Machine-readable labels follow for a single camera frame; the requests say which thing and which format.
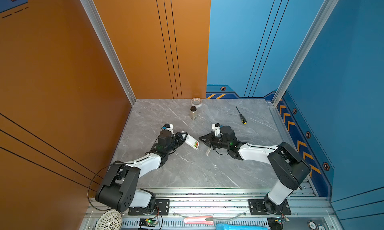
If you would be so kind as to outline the white remote control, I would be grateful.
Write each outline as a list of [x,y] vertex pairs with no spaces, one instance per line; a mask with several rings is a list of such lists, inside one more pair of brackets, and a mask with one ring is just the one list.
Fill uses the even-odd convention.
[[188,134],[188,138],[186,140],[183,140],[187,145],[189,145],[190,147],[192,147],[193,149],[198,149],[199,148],[199,145],[200,143],[194,138],[192,137],[191,135]]

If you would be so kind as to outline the black yellow screwdriver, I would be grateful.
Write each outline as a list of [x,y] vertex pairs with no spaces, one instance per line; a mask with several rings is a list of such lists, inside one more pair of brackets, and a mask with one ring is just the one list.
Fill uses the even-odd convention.
[[239,109],[238,109],[238,107],[236,106],[236,109],[237,109],[237,111],[238,111],[238,113],[239,113],[239,116],[240,116],[240,119],[241,119],[241,122],[242,122],[242,124],[247,124],[247,120],[246,120],[246,118],[243,116],[243,114],[239,111]]

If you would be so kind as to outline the white battery cover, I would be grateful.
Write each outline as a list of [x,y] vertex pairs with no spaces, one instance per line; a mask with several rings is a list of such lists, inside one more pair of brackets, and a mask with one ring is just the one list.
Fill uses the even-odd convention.
[[206,151],[206,156],[209,156],[209,154],[210,154],[210,152],[211,152],[212,149],[213,149],[213,148],[210,147],[210,148]]

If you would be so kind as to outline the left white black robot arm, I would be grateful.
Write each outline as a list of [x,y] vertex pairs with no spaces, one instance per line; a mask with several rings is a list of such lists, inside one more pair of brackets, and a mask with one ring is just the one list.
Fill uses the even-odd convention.
[[156,195],[138,189],[139,179],[162,167],[169,155],[187,142],[188,137],[184,131],[173,133],[170,129],[163,129],[145,156],[131,162],[112,163],[95,200],[121,213],[130,208],[138,208],[146,215],[151,214],[156,207]]

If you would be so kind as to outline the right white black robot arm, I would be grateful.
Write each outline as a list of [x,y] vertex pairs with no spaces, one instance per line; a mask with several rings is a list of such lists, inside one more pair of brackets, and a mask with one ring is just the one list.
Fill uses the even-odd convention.
[[237,160],[252,160],[272,166],[277,182],[263,199],[263,208],[268,215],[281,214],[287,198],[301,187],[311,172],[309,164],[288,143],[279,145],[254,145],[239,141],[234,130],[228,126],[213,125],[213,131],[199,137],[209,148],[226,149],[230,157]]

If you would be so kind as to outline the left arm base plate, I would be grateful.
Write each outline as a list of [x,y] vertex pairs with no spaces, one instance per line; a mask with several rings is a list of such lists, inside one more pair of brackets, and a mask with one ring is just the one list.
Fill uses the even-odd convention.
[[149,206],[146,208],[129,208],[129,216],[155,216],[160,214],[162,216],[167,216],[170,210],[170,200],[169,199],[156,199],[154,202],[150,202]]

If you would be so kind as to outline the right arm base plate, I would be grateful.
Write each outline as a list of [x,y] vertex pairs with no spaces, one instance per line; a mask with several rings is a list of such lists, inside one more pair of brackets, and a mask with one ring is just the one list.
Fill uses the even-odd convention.
[[284,200],[281,205],[275,205],[270,200],[249,199],[249,210],[251,215],[267,216],[267,215],[284,215],[292,214],[288,200]]

